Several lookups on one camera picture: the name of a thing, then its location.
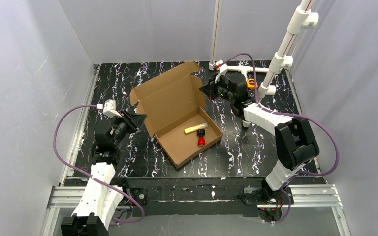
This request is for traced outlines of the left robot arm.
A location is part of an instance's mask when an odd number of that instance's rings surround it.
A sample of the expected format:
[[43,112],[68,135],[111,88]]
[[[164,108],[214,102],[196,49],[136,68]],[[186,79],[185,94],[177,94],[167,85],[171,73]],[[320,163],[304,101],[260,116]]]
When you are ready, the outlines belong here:
[[121,140],[136,132],[146,115],[114,112],[110,127],[95,133],[92,146],[91,177],[70,217],[64,217],[64,236],[107,236],[117,206],[124,198],[123,184],[111,185],[119,161]]

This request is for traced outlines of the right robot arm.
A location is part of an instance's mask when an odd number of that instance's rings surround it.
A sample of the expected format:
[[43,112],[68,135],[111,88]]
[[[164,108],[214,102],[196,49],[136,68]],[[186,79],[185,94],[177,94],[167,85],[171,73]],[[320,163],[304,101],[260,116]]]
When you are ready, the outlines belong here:
[[233,114],[241,120],[264,128],[275,137],[278,160],[261,187],[239,195],[243,202],[278,200],[291,179],[320,153],[310,123],[298,116],[278,115],[257,104],[250,96],[248,83],[241,74],[227,79],[210,78],[199,90],[210,100],[218,97],[230,102]]

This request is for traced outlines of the aluminium rail frame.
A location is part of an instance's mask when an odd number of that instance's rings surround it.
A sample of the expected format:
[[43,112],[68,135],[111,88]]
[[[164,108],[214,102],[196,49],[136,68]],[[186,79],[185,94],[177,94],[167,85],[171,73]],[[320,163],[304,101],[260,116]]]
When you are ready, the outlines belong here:
[[[98,81],[87,106],[90,117],[85,126],[85,143],[82,146],[83,167],[72,164],[76,172],[89,180],[91,177],[92,146],[95,133],[110,127],[112,119],[102,113],[108,99],[116,101],[116,110],[138,114],[130,104],[129,95],[134,87],[156,77],[183,62],[116,63],[99,66]],[[206,62],[196,62],[200,70],[194,73],[202,85],[217,75]],[[234,203],[238,212],[248,208],[261,212],[264,207],[290,209],[293,204],[247,205],[237,198],[246,187],[261,187],[278,157],[275,137],[264,128],[250,124],[244,128],[242,120],[231,110],[230,102],[218,97],[210,100],[205,94],[205,112],[223,131],[222,138],[188,163],[176,168],[156,138],[145,127],[127,134],[117,149],[119,161],[114,177],[135,179],[147,187],[148,201],[141,206],[124,192],[122,209],[133,209],[129,223],[157,214],[209,214],[227,213]]]

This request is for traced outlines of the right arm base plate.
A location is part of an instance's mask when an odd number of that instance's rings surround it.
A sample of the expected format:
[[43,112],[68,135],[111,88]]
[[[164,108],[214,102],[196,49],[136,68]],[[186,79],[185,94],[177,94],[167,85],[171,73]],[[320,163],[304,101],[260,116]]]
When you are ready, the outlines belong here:
[[284,192],[277,190],[270,194],[258,187],[246,187],[237,196],[239,200],[247,205],[280,205],[294,203],[293,194],[291,188],[285,187]]

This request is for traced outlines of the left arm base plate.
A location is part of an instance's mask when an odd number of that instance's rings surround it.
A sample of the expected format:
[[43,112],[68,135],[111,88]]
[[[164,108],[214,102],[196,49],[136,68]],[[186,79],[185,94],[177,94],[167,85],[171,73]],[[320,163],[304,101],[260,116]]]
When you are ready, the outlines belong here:
[[145,206],[148,201],[148,189],[145,186],[138,185],[135,179],[127,179],[123,177],[115,177],[110,182],[111,185],[116,185],[123,188],[123,192],[130,195],[141,206]]

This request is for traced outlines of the orange tape measure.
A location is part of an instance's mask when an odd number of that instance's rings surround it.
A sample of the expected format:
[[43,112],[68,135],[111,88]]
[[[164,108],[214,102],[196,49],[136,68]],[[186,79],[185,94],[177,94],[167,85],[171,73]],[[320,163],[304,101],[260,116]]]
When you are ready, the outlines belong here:
[[257,84],[257,82],[255,81],[254,78],[249,78],[249,79],[246,80],[246,82],[247,82],[247,87],[249,89],[254,89],[254,88],[258,87],[258,84]]

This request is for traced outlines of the white PVC pipe frame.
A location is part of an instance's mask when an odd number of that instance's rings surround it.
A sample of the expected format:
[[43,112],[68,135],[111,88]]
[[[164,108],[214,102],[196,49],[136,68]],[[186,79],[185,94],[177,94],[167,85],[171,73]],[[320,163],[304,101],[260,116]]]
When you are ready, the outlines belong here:
[[267,69],[257,69],[254,65],[249,68],[258,87],[254,88],[254,101],[252,104],[241,109],[244,128],[248,128],[253,123],[262,128],[267,128],[268,131],[273,131],[278,124],[291,121],[295,117],[294,114],[284,115],[280,112],[271,111],[264,107],[261,101],[265,96],[271,94],[269,91],[272,89],[271,83],[274,77],[283,69],[292,67],[293,57],[288,53],[294,46],[301,29],[313,29],[318,25],[319,14],[312,12],[313,5],[313,0],[303,0],[296,7],[287,26],[286,34]]

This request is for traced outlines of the yellow tube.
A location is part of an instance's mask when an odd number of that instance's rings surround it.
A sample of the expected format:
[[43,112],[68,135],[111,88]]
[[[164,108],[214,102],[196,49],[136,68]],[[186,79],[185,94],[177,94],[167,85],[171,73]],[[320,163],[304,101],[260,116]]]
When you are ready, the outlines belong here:
[[206,127],[208,127],[207,123],[198,124],[198,125],[195,125],[195,126],[191,126],[191,127],[185,128],[184,129],[184,133],[185,134],[189,134],[189,133],[195,132],[195,131],[197,131],[199,129],[204,129]]

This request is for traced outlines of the brown cardboard box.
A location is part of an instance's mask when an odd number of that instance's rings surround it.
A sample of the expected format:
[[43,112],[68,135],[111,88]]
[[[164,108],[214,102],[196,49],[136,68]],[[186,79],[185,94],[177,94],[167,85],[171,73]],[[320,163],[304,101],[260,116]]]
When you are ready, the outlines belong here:
[[[138,114],[146,114],[145,127],[178,169],[222,138],[223,131],[205,112],[206,101],[199,90],[202,81],[194,73],[201,68],[196,62],[185,62],[134,87],[130,104]],[[207,123],[206,145],[198,146],[196,131],[184,129]]]

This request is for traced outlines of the red black stamp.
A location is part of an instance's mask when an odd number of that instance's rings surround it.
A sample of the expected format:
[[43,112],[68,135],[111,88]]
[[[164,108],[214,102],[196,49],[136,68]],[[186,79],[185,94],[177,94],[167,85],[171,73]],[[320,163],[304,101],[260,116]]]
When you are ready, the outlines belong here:
[[197,130],[197,136],[198,136],[198,146],[199,147],[203,147],[206,145],[206,141],[205,141],[205,134],[206,134],[206,130],[205,129],[198,129]]

